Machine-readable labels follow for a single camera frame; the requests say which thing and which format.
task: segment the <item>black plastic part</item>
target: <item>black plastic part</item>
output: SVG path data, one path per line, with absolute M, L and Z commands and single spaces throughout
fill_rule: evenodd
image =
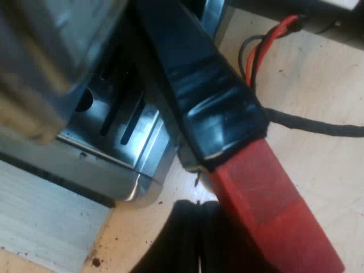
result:
M 218 202 L 200 205 L 187 200 L 176 202 L 157 239 L 131 273 L 197 273 L 199 259 L 202 273 L 279 273 L 247 230 L 229 218 Z
M 278 21 L 291 14 L 305 15 L 305 30 L 364 50 L 364 1 L 354 10 L 321 0 L 233 0 L 231 4 Z
M 130 273 L 198 273 L 197 214 L 195 204 L 176 202 L 157 239 Z
M 266 136 L 268 119 L 257 98 L 178 1 L 132 4 L 170 111 L 158 107 L 186 169 L 213 170 Z

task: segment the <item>black wire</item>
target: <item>black wire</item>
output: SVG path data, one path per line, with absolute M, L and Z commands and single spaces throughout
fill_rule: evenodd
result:
M 239 69 L 240 69 L 240 73 L 241 76 L 243 77 L 243 79 L 246 79 L 246 75 L 245 75 L 245 70 L 244 70 L 244 65 L 243 65 L 243 53 L 245 48 L 247 47 L 248 44 L 250 44 L 250 42 L 254 41 L 254 40 L 262 40 L 265 37 L 265 35 L 253 35 L 251 37 L 249 37 L 248 39 L 246 39 L 239 50 L 239 56 L 238 56 L 238 63 L 239 63 Z
M 281 124 L 290 129 L 298 129 L 307 132 L 330 135 L 333 137 L 364 137 L 364 127 L 355 125 L 334 125 L 321 121 L 289 115 L 280 111 L 266 108 L 268 119 L 271 122 Z
M 300 30 L 300 26 L 295 29 L 292 29 L 290 32 L 288 32 L 285 35 L 280 36 L 285 37 L 289 35 L 292 32 L 296 32 Z M 272 28 L 269 30 L 269 32 L 265 35 L 254 35 L 246 39 L 239 51 L 239 69 L 242 73 L 242 77 L 245 79 L 245 71 L 242 65 L 242 56 L 244 49 L 246 46 L 253 40 L 261 39 L 262 41 L 259 43 L 259 46 L 257 48 L 257 51 L 255 53 L 254 61 L 253 61 L 253 67 L 251 70 L 251 88 L 253 92 L 255 93 L 256 88 L 256 78 L 257 78 L 257 72 L 258 72 L 258 60 L 259 55 L 262 49 L 262 45 L 264 45 L 270 35 L 273 33 Z M 317 134 L 324 134 L 324 135 L 330 135 L 333 137 L 349 137 L 349 138 L 362 138 L 364 137 L 364 126 L 355 126 L 355 125 L 334 125 L 326 122 L 321 121 L 314 121 L 312 119 L 307 119 L 303 117 L 298 117 L 296 115 L 290 115 L 286 114 L 274 109 L 265 108 L 266 114 L 268 116 L 268 119 L 273 122 L 280 125 L 283 125 L 290 129 L 297 129 L 302 131 L 307 131 L 311 133 L 317 133 Z

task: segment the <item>cable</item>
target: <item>cable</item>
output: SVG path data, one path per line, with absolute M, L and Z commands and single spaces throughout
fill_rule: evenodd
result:
M 243 65 L 244 50 L 247 47 L 247 45 L 250 44 L 252 41 L 262 40 L 264 37 L 265 37 L 265 35 L 253 35 L 253 36 L 249 37 L 248 39 L 246 39 L 240 47 L 238 63 L 239 63 L 239 69 L 240 69 L 241 76 L 243 77 L 244 80 L 246 80 L 246 75 L 245 75 L 244 65 Z
M 243 78 L 246 79 L 248 85 L 251 86 L 253 92 L 255 92 L 255 80 L 259 67 L 262 63 L 264 55 L 267 53 L 271 47 L 272 42 L 283 36 L 287 36 L 292 32 L 299 31 L 302 29 L 302 25 L 299 22 L 297 15 L 291 15 L 282 21 L 278 26 L 269 30 L 265 35 L 254 35 L 242 44 L 239 51 L 239 68 L 242 72 Z M 242 65 L 242 55 L 246 46 L 253 40 L 261 39 L 262 41 L 251 51 L 247 60 L 246 75 Z M 268 119 L 280 125 L 283 125 L 290 129 L 303 130 L 312 133 L 330 135 L 333 137 L 351 137 L 351 138 L 362 138 L 364 137 L 364 126 L 355 125 L 334 125 L 330 123 L 325 123 L 321 121 L 314 121 L 311 119 L 298 117 L 295 115 L 290 115 L 282 113 L 280 111 L 265 108 Z
M 333 137 L 363 138 L 364 127 L 355 125 L 334 125 L 321 121 L 289 115 L 280 111 L 266 108 L 268 119 L 290 129 L 298 129 L 307 132 L 330 135 Z

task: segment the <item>wire insulation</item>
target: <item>wire insulation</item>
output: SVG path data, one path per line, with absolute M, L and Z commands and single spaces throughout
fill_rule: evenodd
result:
M 277 38 L 281 38 L 289 35 L 292 32 L 302 29 L 301 22 L 299 22 L 298 15 L 291 15 L 283 20 L 279 25 L 273 27 L 265 35 L 254 35 L 246 39 L 239 51 L 239 69 L 242 77 L 246 80 L 247 84 L 251 86 L 252 91 L 255 92 L 255 80 L 259 71 L 260 65 L 263 61 L 265 54 L 268 52 L 273 41 Z M 246 46 L 253 40 L 261 39 L 262 41 L 250 52 L 247 64 L 246 72 L 242 65 L 242 56 Z M 321 121 L 314 121 L 295 115 L 282 113 L 280 111 L 265 108 L 268 119 L 280 125 L 283 125 L 290 129 L 303 130 L 312 133 L 330 135 L 333 137 L 351 137 L 362 138 L 364 137 L 364 126 L 355 125 L 334 125 Z

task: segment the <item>metal slot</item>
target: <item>metal slot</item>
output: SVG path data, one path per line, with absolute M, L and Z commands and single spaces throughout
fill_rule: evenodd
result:
M 105 136 L 111 127 L 111 124 L 115 120 L 115 117 L 118 113 L 121 103 L 123 102 L 126 93 L 132 88 L 135 83 L 137 72 L 135 67 L 133 67 L 130 71 L 126 72 L 126 78 L 124 83 L 121 85 L 119 92 L 116 95 L 115 100 L 113 101 L 109 113 L 107 114 L 104 123 L 100 129 L 100 135 Z
M 143 112 L 145 106 L 146 106 L 146 103 L 144 101 L 144 95 L 143 95 L 142 99 L 139 101 L 138 105 L 136 106 L 133 116 L 131 117 L 131 119 L 125 129 L 123 137 L 120 140 L 121 145 L 127 145 L 128 141 L 131 137 L 131 134 L 133 133 L 133 131 L 138 123 L 138 120 L 140 119 L 140 116 L 142 115 L 142 112 Z

